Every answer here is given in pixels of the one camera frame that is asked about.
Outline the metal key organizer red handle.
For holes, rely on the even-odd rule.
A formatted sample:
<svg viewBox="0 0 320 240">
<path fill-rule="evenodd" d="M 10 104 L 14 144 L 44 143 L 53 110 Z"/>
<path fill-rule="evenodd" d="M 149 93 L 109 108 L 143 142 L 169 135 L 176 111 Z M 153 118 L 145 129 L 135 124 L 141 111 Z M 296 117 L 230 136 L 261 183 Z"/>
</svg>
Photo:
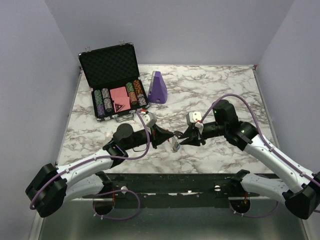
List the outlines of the metal key organizer red handle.
<svg viewBox="0 0 320 240">
<path fill-rule="evenodd" d="M 173 153 L 177 153 L 181 147 L 178 139 L 174 136 L 174 137 L 171 137 L 168 141 L 170 143 L 171 151 Z"/>
</svg>

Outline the key with black tag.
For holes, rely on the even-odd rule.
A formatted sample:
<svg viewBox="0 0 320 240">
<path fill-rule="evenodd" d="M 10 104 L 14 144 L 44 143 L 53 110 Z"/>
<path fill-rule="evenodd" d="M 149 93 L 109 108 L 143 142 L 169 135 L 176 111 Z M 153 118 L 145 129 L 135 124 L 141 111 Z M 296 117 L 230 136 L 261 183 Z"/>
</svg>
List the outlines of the key with black tag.
<svg viewBox="0 0 320 240">
<path fill-rule="evenodd" d="M 180 138 L 180 136 L 183 134 L 182 132 L 180 132 L 180 131 L 174 131 L 173 132 L 174 133 L 174 135 L 179 139 Z"/>
</svg>

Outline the blue tagged key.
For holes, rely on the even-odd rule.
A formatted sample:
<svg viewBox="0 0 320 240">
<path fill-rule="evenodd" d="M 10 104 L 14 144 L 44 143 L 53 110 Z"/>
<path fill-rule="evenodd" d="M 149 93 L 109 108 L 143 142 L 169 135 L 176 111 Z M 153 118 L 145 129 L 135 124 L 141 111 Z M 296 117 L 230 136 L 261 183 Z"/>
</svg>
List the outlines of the blue tagged key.
<svg viewBox="0 0 320 240">
<path fill-rule="evenodd" d="M 179 143 L 176 143 L 176 144 L 174 145 L 174 147 L 175 147 L 176 150 L 179 150 L 179 149 L 180 149 L 180 144 L 179 144 Z"/>
</svg>

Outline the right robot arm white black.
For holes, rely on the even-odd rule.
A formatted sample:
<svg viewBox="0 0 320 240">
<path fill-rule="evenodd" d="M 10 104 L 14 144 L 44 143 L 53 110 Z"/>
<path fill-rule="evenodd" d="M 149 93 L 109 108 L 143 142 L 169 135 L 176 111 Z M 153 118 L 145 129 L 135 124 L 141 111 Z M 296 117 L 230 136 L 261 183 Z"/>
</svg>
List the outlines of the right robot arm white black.
<svg viewBox="0 0 320 240">
<path fill-rule="evenodd" d="M 263 178 L 240 170 L 231 179 L 230 191 L 236 196 L 247 192 L 276 200 L 294 216 L 307 220 L 320 204 L 320 175 L 281 152 L 256 126 L 240 121 L 229 101 L 220 100 L 212 110 L 215 120 L 209 123 L 202 122 L 200 112 L 186 115 L 188 128 L 180 136 L 181 145 L 205 145 L 207 139 L 223 136 L 229 144 L 255 157 L 279 178 Z"/>
</svg>

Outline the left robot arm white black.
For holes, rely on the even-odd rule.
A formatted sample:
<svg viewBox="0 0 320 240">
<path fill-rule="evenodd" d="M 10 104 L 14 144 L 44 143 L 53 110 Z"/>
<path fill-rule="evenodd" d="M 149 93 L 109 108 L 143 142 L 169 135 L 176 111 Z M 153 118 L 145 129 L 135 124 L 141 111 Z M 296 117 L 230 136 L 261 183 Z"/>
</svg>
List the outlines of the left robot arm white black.
<svg viewBox="0 0 320 240">
<path fill-rule="evenodd" d="M 67 191 L 75 184 L 130 160 L 127 150 L 141 145 L 157 148 L 173 136 L 173 132 L 156 124 L 134 131 L 130 124 L 123 123 L 117 127 L 111 141 L 91 156 L 60 167 L 51 163 L 43 165 L 25 190 L 29 208 L 42 218 L 48 217 L 63 205 Z"/>
</svg>

